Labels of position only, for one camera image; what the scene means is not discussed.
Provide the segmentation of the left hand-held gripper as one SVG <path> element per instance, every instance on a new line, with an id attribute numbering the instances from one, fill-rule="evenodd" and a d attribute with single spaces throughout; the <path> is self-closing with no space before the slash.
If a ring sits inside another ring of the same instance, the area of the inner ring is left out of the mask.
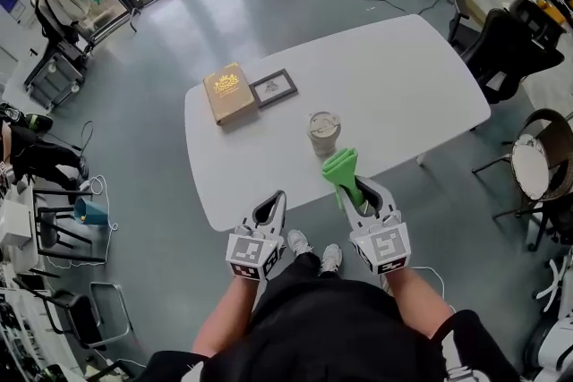
<path id="1" fill-rule="evenodd" d="M 281 235 L 286 211 L 287 195 L 278 190 L 246 213 L 227 243 L 226 262 L 234 276 L 268 279 L 286 247 Z"/>

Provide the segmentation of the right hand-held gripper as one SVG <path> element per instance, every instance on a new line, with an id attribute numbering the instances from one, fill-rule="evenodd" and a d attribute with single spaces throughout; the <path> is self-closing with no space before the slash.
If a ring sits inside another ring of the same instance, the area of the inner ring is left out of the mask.
<path id="1" fill-rule="evenodd" d="M 366 226 L 354 230 L 349 240 L 355 252 L 374 275 L 386 275 L 406 267 L 411 256 L 411 246 L 406 223 L 396 210 L 390 191 L 373 179 L 357 176 L 356 185 L 364 202 L 358 212 L 367 218 Z M 349 223 L 356 223 L 359 215 L 346 191 L 337 191 L 339 208 Z"/>

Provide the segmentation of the green cloth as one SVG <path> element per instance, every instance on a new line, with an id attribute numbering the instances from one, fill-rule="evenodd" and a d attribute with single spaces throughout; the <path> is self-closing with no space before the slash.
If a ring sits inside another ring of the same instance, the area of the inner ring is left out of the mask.
<path id="1" fill-rule="evenodd" d="M 356 149 L 344 148 L 337 151 L 322 165 L 322 177 L 334 186 L 340 208 L 344 207 L 341 196 L 343 190 L 355 206 L 362 206 L 365 202 L 363 192 L 358 188 L 355 180 L 357 159 Z"/>

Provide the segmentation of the beige lidded cup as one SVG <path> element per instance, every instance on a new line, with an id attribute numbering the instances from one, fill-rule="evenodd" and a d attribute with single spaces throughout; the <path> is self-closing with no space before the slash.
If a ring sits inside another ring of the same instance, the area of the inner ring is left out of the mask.
<path id="1" fill-rule="evenodd" d="M 330 157 L 336 152 L 336 141 L 341 132 L 339 116 L 320 111 L 310 116 L 307 136 L 317 157 Z"/>

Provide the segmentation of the person's right forearm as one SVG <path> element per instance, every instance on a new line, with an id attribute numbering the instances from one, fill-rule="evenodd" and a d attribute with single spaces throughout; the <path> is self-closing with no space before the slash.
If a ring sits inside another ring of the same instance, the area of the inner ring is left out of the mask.
<path id="1" fill-rule="evenodd" d="M 452 308 L 413 269 L 403 267 L 386 275 L 403 322 L 432 338 L 453 315 Z"/>

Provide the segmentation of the person's left forearm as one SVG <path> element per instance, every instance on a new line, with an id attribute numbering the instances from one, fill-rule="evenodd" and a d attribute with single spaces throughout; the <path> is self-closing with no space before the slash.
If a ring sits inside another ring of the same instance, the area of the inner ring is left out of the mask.
<path id="1" fill-rule="evenodd" d="M 236 276 L 201 326 L 192 352 L 212 357 L 239 341 L 250 322 L 259 283 Z"/>

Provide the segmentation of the person's left white shoe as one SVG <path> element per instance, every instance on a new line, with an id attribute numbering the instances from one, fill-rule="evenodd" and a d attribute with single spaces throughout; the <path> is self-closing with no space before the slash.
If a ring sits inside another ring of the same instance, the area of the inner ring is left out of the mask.
<path id="1" fill-rule="evenodd" d="M 287 242 L 289 249 L 294 253 L 295 257 L 313 252 L 312 246 L 301 231 L 291 230 L 287 235 Z"/>

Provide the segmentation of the person's white shoe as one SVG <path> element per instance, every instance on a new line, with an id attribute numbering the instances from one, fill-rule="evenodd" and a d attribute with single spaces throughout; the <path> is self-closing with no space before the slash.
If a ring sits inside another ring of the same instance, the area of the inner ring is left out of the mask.
<path id="1" fill-rule="evenodd" d="M 342 265 L 343 252 L 337 244 L 326 247 L 321 258 L 320 275 L 335 275 Z"/>
<path id="2" fill-rule="evenodd" d="M 313 252 L 312 246 L 301 231 L 291 230 L 287 235 L 287 242 L 289 249 L 294 253 L 295 257 Z"/>

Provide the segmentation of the person's right white shoe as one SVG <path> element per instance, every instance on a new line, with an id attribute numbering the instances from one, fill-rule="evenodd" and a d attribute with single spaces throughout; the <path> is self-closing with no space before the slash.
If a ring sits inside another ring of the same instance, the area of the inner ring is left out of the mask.
<path id="1" fill-rule="evenodd" d="M 337 244 L 326 247 L 321 258 L 320 275 L 335 275 L 342 265 L 343 252 Z"/>

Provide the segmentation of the person's black clothing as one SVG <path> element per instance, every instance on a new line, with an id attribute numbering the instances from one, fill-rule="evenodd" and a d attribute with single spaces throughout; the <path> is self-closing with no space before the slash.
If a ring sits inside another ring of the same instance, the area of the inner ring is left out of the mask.
<path id="1" fill-rule="evenodd" d="M 321 258 L 295 257 L 257 294 L 239 341 L 212 357 L 156 352 L 138 382 L 520 382 L 471 310 L 428 338 L 390 289 L 321 276 Z"/>

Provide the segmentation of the brown gold-printed book box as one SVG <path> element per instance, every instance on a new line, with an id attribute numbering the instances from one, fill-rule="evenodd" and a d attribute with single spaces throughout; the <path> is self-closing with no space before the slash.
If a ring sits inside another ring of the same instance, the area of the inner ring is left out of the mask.
<path id="1" fill-rule="evenodd" d="M 203 86 L 217 125 L 253 113 L 257 103 L 244 72 L 232 63 L 203 79 Z"/>

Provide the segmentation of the white round seat cushion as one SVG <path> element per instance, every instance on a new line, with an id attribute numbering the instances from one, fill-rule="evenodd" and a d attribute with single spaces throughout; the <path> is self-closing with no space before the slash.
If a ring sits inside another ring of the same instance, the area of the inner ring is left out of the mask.
<path id="1" fill-rule="evenodd" d="M 514 142 L 510 163 L 520 190 L 533 201 L 547 192 L 550 181 L 545 149 L 531 134 L 522 134 Z"/>

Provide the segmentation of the teal bucket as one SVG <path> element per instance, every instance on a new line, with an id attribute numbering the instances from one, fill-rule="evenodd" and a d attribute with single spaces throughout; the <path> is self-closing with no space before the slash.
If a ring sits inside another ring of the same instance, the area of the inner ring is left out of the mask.
<path id="1" fill-rule="evenodd" d="M 78 198 L 73 206 L 73 217 L 80 225 L 108 226 L 108 204 L 100 204 L 90 199 Z"/>

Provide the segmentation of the black office chair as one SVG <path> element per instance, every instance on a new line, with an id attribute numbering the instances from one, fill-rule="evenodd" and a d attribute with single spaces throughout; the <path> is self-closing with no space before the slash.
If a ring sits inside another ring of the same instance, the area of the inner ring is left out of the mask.
<path id="1" fill-rule="evenodd" d="M 565 30 L 540 6 L 531 0 L 515 0 L 509 6 L 517 29 L 511 40 L 514 48 L 536 43 L 543 49 L 556 49 Z"/>
<path id="2" fill-rule="evenodd" d="M 468 18 L 463 11 L 455 13 L 448 42 L 489 104 L 512 98 L 521 80 L 535 71 L 543 49 L 532 40 L 529 28 L 505 10 L 490 10 L 479 32 L 462 24 Z"/>

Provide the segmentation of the white chair base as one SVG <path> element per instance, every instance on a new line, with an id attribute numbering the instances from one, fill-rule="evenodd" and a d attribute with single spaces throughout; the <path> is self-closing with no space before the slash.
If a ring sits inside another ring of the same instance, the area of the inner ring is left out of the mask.
<path id="1" fill-rule="evenodd" d="M 535 301 L 545 300 L 541 313 L 549 313 L 557 307 L 558 319 L 573 313 L 573 255 L 563 256 L 560 261 L 549 259 L 544 266 L 551 272 L 552 278 L 548 286 L 533 293 Z"/>

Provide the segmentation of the brown wicker chair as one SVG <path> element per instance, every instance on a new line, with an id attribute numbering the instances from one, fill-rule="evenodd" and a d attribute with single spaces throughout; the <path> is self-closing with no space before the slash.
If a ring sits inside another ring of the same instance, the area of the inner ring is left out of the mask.
<path id="1" fill-rule="evenodd" d="M 547 192 L 541 199 L 530 200 L 519 188 L 515 179 L 512 166 L 510 163 L 510 153 L 514 142 L 522 134 L 531 134 L 541 141 L 549 164 L 550 181 Z M 516 218 L 522 216 L 541 216 L 541 223 L 534 242 L 527 244 L 529 251 L 536 251 L 541 244 L 543 235 L 546 232 L 547 225 L 556 217 L 559 208 L 566 201 L 573 197 L 573 127 L 570 126 L 568 119 L 550 108 L 543 108 L 530 114 L 517 137 L 513 141 L 505 141 L 505 146 L 510 147 L 510 151 L 493 161 L 474 168 L 473 174 L 478 174 L 483 170 L 499 163 L 509 164 L 511 173 L 517 188 L 521 194 L 520 206 L 518 208 L 500 212 L 493 216 L 498 219 L 502 216 L 512 215 Z"/>

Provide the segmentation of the black stool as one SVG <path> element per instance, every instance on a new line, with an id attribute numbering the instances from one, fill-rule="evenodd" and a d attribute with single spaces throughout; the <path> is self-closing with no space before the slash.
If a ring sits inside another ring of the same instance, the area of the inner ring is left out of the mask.
<path id="1" fill-rule="evenodd" d="M 71 264 L 98 265 L 106 263 L 106 258 L 91 255 L 79 255 L 73 253 L 75 246 L 63 241 L 61 235 L 68 236 L 76 242 L 82 242 L 92 247 L 93 242 L 84 236 L 72 232 L 60 224 L 59 220 L 72 220 L 74 207 L 66 206 L 50 207 L 45 200 L 46 196 L 65 196 L 66 198 L 92 197 L 91 191 L 66 191 L 34 188 L 32 190 L 34 234 L 38 247 L 38 255 L 50 259 L 65 259 Z"/>

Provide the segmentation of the grey wheeled cart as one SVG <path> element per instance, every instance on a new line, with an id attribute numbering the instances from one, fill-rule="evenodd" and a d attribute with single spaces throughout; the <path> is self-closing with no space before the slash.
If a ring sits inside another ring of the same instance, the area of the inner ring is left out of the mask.
<path id="1" fill-rule="evenodd" d="M 51 112 L 77 93 L 84 81 L 84 76 L 64 55 L 53 53 L 35 67 L 24 88 L 30 99 Z"/>

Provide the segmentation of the clothes rack with bags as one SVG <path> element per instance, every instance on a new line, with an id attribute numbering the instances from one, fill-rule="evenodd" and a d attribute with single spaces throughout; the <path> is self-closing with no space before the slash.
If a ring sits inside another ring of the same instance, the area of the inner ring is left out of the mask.
<path id="1" fill-rule="evenodd" d="M 128 25 L 136 33 L 139 8 L 128 0 L 30 0 L 48 15 L 54 27 L 83 52 L 90 52 L 106 38 Z"/>

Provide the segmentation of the black picture frame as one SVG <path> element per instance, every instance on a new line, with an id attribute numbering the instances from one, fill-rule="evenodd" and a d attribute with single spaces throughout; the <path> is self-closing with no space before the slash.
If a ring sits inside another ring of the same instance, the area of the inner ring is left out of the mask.
<path id="1" fill-rule="evenodd" d="M 269 74 L 251 83 L 249 87 L 259 109 L 275 105 L 298 93 L 298 89 L 286 69 Z"/>

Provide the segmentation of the black metal-frame chair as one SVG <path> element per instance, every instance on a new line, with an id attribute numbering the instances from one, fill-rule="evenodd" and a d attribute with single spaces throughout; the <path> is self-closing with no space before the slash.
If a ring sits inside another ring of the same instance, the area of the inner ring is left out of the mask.
<path id="1" fill-rule="evenodd" d="M 106 282 L 91 282 L 90 295 L 75 294 L 66 290 L 57 290 L 52 296 L 47 296 L 39 291 L 29 288 L 19 277 L 14 278 L 14 282 L 21 290 L 31 293 L 34 297 L 42 300 L 48 321 L 57 335 L 72 335 L 83 349 L 105 351 L 108 344 L 115 343 L 126 338 L 133 332 L 133 325 L 130 320 L 121 287 L 118 284 Z M 114 335 L 103 339 L 100 333 L 100 326 L 103 323 L 99 313 L 98 303 L 93 295 L 96 288 L 111 288 L 118 296 L 121 310 L 124 314 L 126 329 L 119 335 Z M 52 317 L 49 305 L 64 311 L 69 324 L 68 329 L 58 328 Z"/>

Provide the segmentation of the blue wall sign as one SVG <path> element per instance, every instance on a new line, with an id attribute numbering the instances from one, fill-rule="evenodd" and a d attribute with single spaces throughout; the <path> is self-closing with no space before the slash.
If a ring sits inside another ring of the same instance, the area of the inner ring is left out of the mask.
<path id="1" fill-rule="evenodd" d="M 26 7 L 20 0 L 0 0 L 0 6 L 18 23 L 25 12 Z"/>

